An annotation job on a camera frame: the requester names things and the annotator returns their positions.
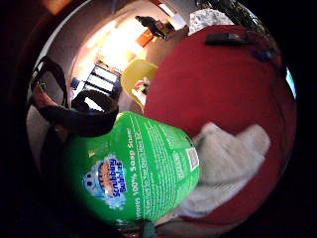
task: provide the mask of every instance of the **yellow chair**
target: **yellow chair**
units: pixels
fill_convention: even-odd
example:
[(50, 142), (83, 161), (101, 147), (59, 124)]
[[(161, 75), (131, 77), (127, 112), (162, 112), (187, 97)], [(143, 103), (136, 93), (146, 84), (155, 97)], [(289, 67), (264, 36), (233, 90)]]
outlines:
[(136, 82), (144, 77), (152, 81), (159, 67), (144, 59), (134, 59), (123, 70), (121, 75), (121, 86), (125, 92), (133, 98), (144, 110), (145, 104), (132, 92)]

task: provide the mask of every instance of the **white towel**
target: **white towel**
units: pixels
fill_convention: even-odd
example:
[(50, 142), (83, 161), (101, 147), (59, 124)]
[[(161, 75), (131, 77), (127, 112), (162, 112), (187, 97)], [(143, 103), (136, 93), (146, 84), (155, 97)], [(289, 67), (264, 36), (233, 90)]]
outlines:
[(233, 136), (213, 123), (193, 138), (201, 175), (196, 189), (173, 213), (203, 217), (234, 197), (258, 172), (270, 140), (259, 125)]
[(195, 11), (190, 14), (188, 36), (212, 25), (234, 25), (226, 14), (211, 8)]

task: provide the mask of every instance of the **scrubbing bubbles label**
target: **scrubbing bubbles label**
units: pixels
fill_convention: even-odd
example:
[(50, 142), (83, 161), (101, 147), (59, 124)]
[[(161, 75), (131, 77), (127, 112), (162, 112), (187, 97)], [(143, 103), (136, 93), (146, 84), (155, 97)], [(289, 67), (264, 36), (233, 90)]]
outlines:
[(104, 161), (98, 161), (82, 181), (92, 195), (104, 199), (110, 208), (123, 209), (127, 185), (123, 163), (114, 155), (110, 154)]

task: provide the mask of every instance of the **red fabric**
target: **red fabric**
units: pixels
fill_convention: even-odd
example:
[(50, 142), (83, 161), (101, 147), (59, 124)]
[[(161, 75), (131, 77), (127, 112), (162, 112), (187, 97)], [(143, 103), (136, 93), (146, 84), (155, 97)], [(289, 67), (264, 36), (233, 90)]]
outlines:
[(271, 145), (258, 174), (210, 215), (211, 224), (240, 222), (264, 202), (291, 151), (296, 105), (284, 78), (253, 55), (254, 46), (206, 46), (212, 32), (244, 32), (239, 26), (211, 26), (184, 39), (159, 66), (144, 114), (179, 127), (190, 136), (206, 122), (237, 134), (261, 125)]

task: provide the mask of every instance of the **black bag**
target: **black bag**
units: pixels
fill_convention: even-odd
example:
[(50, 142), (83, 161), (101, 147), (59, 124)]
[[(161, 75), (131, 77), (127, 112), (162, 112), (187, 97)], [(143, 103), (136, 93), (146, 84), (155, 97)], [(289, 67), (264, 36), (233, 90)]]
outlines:
[[(58, 124), (79, 136), (96, 137), (108, 133), (116, 120), (119, 106), (115, 100), (96, 90), (83, 90), (71, 101), (71, 107), (67, 103), (67, 88), (64, 73), (61, 67), (49, 57), (41, 58), (33, 74), (36, 73), (31, 83), (31, 90), (40, 83), (45, 72), (51, 72), (58, 86), (63, 92), (63, 100), (60, 106), (46, 106), (38, 108), (41, 115), (53, 124)], [(103, 111), (89, 110), (85, 98), (93, 100)]]

